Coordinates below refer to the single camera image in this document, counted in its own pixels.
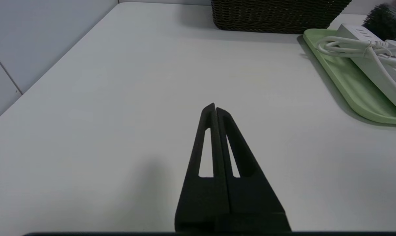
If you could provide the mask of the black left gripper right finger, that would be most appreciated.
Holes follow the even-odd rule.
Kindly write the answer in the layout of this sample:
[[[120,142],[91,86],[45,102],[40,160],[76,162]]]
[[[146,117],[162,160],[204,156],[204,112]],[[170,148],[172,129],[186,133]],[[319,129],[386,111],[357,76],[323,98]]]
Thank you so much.
[[[217,108],[229,212],[220,232],[290,232],[286,212],[231,114]]]

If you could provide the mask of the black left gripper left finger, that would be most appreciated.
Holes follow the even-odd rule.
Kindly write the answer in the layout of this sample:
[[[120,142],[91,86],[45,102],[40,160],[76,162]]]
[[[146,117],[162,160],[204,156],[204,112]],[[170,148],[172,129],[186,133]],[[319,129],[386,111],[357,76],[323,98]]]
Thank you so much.
[[[213,177],[200,177],[200,163],[207,130],[210,130]],[[175,231],[215,232],[218,218],[229,211],[218,115],[215,104],[211,103],[200,115],[175,213]]]

